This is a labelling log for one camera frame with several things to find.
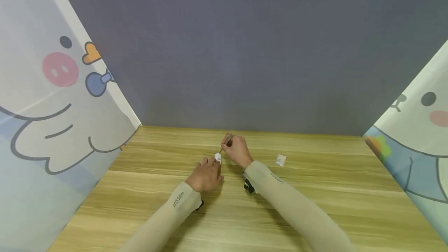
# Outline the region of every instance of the wood grain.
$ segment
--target wood grain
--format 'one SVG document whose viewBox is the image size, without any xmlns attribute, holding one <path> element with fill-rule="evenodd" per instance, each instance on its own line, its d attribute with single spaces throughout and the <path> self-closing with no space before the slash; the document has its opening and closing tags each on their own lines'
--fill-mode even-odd
<svg viewBox="0 0 448 252">
<path fill-rule="evenodd" d="M 438 252 L 446 245 L 362 138 L 239 132 L 253 157 L 317 203 L 357 251 Z M 117 251 L 161 206 L 225 131 L 142 126 L 49 251 Z M 274 164 L 287 157 L 284 167 Z M 204 193 L 163 251 L 311 251 L 268 202 L 243 189 L 223 155 L 224 183 Z"/>
</svg>

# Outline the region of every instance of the pink pig nose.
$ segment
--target pink pig nose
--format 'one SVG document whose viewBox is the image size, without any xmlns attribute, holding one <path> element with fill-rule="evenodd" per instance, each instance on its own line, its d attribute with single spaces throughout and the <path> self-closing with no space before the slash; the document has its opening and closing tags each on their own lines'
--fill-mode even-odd
<svg viewBox="0 0 448 252">
<path fill-rule="evenodd" d="M 70 87 L 79 77 L 76 62 L 63 52 L 52 52 L 42 61 L 42 71 L 52 84 L 58 87 Z"/>
<path fill-rule="evenodd" d="M 429 119 L 436 126 L 441 126 L 442 128 L 448 127 L 448 112 L 443 110 L 432 111 L 429 114 Z"/>
</svg>

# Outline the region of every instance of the gray wall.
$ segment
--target gray wall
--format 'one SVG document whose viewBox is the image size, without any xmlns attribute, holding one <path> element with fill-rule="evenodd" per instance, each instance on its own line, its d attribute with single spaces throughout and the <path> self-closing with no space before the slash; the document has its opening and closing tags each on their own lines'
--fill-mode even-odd
<svg viewBox="0 0 448 252">
<path fill-rule="evenodd" d="M 361 135 L 447 0 L 70 0 L 145 125 Z"/>
</svg>

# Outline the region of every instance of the arm sleeve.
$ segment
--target arm sleeve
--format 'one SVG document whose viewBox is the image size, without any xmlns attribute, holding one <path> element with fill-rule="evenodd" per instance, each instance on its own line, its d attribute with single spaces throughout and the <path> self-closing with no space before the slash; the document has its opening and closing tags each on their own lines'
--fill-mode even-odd
<svg viewBox="0 0 448 252">
<path fill-rule="evenodd" d="M 121 252 L 159 252 L 177 227 L 202 204 L 201 194 L 182 182 L 138 231 Z"/>
<path fill-rule="evenodd" d="M 275 176 L 264 164 L 253 161 L 245 172 L 255 192 L 306 238 L 314 252 L 354 251 L 347 235 L 321 208 Z"/>
</svg>

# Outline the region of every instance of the white paper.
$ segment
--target white paper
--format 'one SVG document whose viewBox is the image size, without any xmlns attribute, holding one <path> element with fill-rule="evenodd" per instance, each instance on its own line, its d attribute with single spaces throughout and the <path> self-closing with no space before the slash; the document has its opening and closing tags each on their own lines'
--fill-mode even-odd
<svg viewBox="0 0 448 252">
<path fill-rule="evenodd" d="M 285 165 L 285 161 L 286 161 L 286 156 L 277 155 L 277 160 L 275 160 L 275 164 L 278 166 L 284 166 Z"/>
<path fill-rule="evenodd" d="M 215 154 L 215 160 L 216 160 L 216 161 L 219 161 L 219 163 L 222 164 L 222 161 L 221 161 L 221 154 L 216 153 L 216 154 Z"/>
</svg>

